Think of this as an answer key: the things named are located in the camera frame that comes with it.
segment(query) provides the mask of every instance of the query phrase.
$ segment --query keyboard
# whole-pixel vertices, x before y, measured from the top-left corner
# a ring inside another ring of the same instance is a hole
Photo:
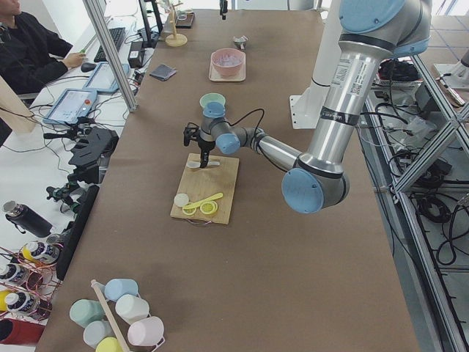
[[[112,37],[112,40],[114,41],[117,51],[119,51],[120,47],[124,43],[125,28],[124,27],[110,28],[109,32],[111,33],[111,37]],[[104,54],[104,50],[102,46],[100,46],[100,48],[98,49],[94,61],[95,62],[108,61],[106,59],[106,54]]]

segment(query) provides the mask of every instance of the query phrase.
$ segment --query wooden cutting board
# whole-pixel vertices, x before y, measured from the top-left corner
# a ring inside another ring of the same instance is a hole
[[[213,215],[204,215],[200,209],[197,209],[195,214],[187,216],[182,212],[181,208],[173,204],[171,217],[228,224],[233,196],[235,195],[237,168],[240,159],[211,155],[209,160],[219,161],[220,166],[209,166],[205,169],[190,169],[184,164],[184,171],[182,172],[176,194],[186,193],[189,196],[189,201],[194,203],[221,192],[224,195],[223,198],[216,200],[218,211]],[[200,161],[200,155],[191,153],[188,156],[188,161]]]

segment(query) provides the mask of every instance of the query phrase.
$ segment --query yellow cup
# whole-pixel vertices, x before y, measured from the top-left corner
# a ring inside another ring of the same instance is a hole
[[[97,345],[96,352],[122,352],[122,349],[117,338],[107,337]]]
[[[12,293],[10,290],[0,291],[0,312],[6,312],[8,310],[7,304],[5,303],[5,297],[10,293]]]

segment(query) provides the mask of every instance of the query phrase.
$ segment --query red object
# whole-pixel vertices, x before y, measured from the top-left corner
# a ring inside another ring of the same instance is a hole
[[[0,320],[0,343],[34,346],[43,334],[44,325],[16,319]]]

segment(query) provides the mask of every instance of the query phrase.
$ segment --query black jacket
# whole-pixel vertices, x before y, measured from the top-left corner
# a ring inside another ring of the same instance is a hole
[[[11,39],[0,44],[0,75],[17,94],[39,92],[68,71],[49,54],[65,57],[72,45],[27,12],[15,16],[15,23]]]

